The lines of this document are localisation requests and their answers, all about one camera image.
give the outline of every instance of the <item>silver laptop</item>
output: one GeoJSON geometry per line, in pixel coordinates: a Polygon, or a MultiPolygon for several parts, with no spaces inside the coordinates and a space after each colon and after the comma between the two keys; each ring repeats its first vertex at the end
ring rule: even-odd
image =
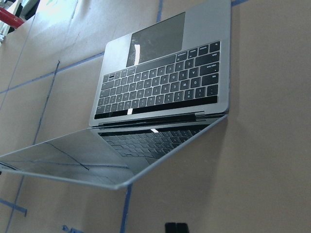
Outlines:
{"type": "Polygon", "coordinates": [[[0,169],[118,189],[226,117],[230,0],[106,45],[90,128],[0,156],[0,169]]]}

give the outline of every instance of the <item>open laptop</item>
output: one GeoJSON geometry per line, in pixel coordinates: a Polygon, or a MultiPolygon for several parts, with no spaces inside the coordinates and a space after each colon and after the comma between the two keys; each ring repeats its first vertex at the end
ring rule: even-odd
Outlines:
{"type": "Polygon", "coordinates": [[[118,189],[226,117],[230,0],[106,45],[90,128],[0,156],[0,169],[118,189]]]}

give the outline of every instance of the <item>touch bar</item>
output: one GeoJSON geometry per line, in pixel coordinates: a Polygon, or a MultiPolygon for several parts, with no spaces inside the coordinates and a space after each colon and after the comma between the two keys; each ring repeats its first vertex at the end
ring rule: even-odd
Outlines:
{"type": "Polygon", "coordinates": [[[146,64],[139,65],[136,67],[136,73],[172,64],[175,62],[175,57],[176,57],[175,55],[172,55],[153,62],[148,62],[146,64]]]}
{"type": "MultiPolygon", "coordinates": [[[[165,103],[165,104],[153,105],[153,106],[148,106],[148,107],[134,108],[132,114],[148,113],[148,112],[154,112],[154,111],[191,107],[191,106],[211,104],[211,103],[217,103],[217,96],[209,96],[209,97],[198,98],[198,99],[193,99],[193,100],[185,100],[185,101],[180,101],[180,102],[165,103]]],[[[101,118],[107,118],[107,117],[119,117],[119,116],[126,116],[126,115],[127,115],[127,110],[122,110],[122,111],[116,111],[112,113],[96,114],[94,119],[101,119],[101,118]]]]}

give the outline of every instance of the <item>red tube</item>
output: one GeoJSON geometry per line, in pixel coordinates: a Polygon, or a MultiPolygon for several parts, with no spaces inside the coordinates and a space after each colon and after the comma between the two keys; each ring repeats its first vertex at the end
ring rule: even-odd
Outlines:
{"type": "Polygon", "coordinates": [[[15,29],[24,23],[22,19],[11,14],[2,7],[0,7],[0,20],[15,29]]]}

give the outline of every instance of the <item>shift key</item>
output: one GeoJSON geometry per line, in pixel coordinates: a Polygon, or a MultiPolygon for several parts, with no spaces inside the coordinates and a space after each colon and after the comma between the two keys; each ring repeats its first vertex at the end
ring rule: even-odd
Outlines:
{"type": "Polygon", "coordinates": [[[110,81],[110,82],[107,82],[107,83],[103,83],[103,84],[102,84],[102,90],[105,90],[105,89],[108,89],[108,88],[112,88],[114,82],[115,82],[115,81],[113,80],[113,81],[110,81]]]}

